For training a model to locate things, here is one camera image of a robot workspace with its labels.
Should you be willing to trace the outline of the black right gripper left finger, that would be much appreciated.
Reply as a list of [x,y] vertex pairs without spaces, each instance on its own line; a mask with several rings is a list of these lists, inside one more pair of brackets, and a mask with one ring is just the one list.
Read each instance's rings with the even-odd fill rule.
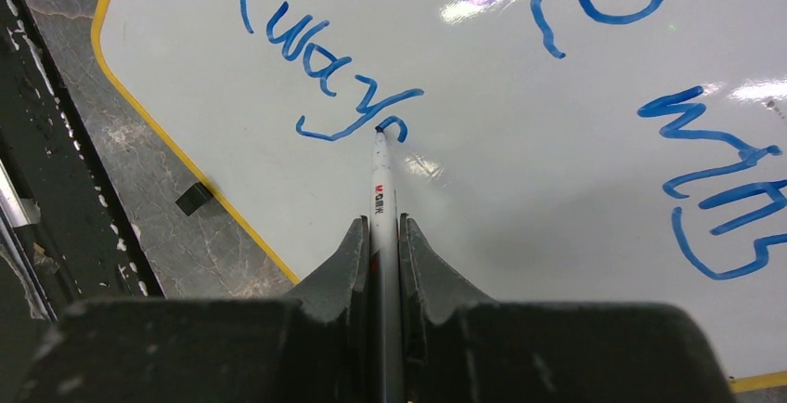
[[272,298],[87,300],[32,357],[18,402],[366,402],[369,228]]

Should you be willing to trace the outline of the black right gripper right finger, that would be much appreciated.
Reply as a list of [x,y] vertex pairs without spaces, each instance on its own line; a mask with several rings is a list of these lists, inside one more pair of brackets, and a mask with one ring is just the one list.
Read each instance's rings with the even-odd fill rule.
[[406,397],[413,402],[730,402],[705,335],[643,302],[504,302],[399,224]]

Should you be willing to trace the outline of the blue whiteboard marker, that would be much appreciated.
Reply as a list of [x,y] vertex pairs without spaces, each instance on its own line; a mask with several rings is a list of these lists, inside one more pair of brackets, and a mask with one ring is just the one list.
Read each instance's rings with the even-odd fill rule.
[[378,126],[372,151],[369,210],[375,402],[406,400],[397,217],[390,145],[384,130]]

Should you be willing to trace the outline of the yellow framed whiteboard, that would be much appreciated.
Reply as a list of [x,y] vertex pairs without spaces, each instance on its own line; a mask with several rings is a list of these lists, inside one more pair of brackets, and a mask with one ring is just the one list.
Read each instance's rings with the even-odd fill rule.
[[786,0],[99,0],[110,81],[293,279],[398,208],[500,300],[656,301],[786,382]]

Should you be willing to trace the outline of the whiteboard metal stand leg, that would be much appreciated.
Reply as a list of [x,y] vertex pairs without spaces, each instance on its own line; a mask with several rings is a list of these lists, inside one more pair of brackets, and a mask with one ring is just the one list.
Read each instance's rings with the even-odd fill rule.
[[202,182],[196,182],[183,192],[175,205],[186,216],[191,216],[213,199],[212,191]]

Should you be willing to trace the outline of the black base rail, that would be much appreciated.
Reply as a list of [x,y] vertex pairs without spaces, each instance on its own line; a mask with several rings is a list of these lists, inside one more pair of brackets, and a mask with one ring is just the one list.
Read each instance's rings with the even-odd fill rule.
[[163,294],[24,0],[1,0],[1,263],[35,320]]

